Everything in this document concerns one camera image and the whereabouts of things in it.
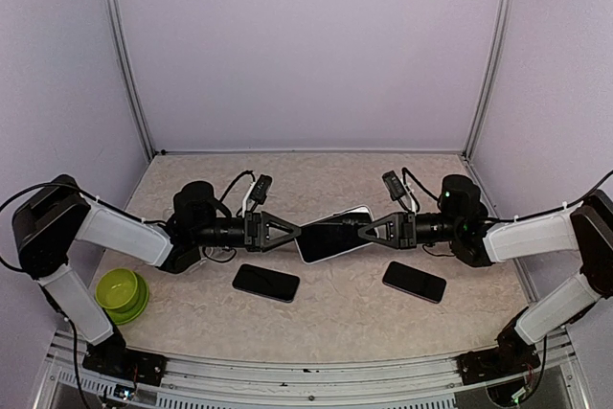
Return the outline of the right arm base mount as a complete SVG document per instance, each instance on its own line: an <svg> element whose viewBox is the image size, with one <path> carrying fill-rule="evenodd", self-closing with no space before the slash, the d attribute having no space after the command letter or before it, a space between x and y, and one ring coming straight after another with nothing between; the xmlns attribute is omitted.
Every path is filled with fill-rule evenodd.
<svg viewBox="0 0 613 409"><path fill-rule="evenodd" d="M541 365L536 346L526 343L514 329L501 332L495 347L462 353L456 361L464 385L525 373Z"/></svg>

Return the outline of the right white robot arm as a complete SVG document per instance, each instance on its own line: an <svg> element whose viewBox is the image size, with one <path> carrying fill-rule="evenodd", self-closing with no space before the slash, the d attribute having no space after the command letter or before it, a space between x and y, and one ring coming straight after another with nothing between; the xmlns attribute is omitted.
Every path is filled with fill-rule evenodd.
<svg viewBox="0 0 613 409"><path fill-rule="evenodd" d="M599 188L551 210L512 219L488 214L480 188L467 176L443 178L435 213L389 214L359 229L370 242L397 250L446 242L471 267L560 251L577 251L579 271L518 314L497 338L490 367L512 373L542 339L612 295L612 201Z"/></svg>

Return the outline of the black phone table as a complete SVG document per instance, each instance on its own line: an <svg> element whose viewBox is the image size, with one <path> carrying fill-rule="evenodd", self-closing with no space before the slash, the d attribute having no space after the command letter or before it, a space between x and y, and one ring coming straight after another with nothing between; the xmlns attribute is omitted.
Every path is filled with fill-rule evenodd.
<svg viewBox="0 0 613 409"><path fill-rule="evenodd" d="M291 303L300 286L296 275L243 264L232 281L236 290L283 303Z"/></svg>

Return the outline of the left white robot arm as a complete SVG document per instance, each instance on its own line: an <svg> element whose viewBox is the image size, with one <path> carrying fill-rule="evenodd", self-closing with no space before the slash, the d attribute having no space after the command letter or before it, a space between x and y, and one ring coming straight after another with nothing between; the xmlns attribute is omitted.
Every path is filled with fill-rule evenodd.
<svg viewBox="0 0 613 409"><path fill-rule="evenodd" d="M34 280L51 304L72 323L95 356L113 375L124 375L134 355L94 300L68 253L74 242L114 251L163 272L180 274L195 265L206 248L267 252L301 234L299 226L267 212L242 210L236 216L206 181L185 185L172 199L166 221L146 220L83 190L62 174L7 199L21 199L11 218L18 264L13 271Z"/></svg>

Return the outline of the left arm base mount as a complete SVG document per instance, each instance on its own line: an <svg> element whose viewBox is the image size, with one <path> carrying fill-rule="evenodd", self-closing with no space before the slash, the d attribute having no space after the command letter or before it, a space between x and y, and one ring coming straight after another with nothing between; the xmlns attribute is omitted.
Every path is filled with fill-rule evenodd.
<svg viewBox="0 0 613 409"><path fill-rule="evenodd" d="M123 343L106 340L99 345L87 345L82 366L101 375L159 387L167 362L162 354L136 351Z"/></svg>

